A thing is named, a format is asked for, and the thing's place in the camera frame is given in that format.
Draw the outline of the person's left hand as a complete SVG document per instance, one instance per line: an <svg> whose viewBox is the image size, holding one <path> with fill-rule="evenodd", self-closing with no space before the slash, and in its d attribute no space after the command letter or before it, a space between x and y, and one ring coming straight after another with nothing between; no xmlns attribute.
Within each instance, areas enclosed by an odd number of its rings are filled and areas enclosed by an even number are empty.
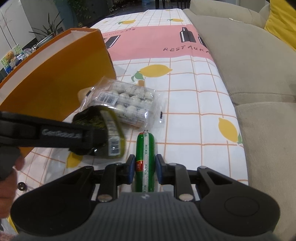
<svg viewBox="0 0 296 241"><path fill-rule="evenodd" d="M10 214L10 209L13 204L16 189L17 189L17 171L20 171L24 166L25 160L19 156L15 165L8 177L1 181L0 184L0 218L6 218Z"/></svg>

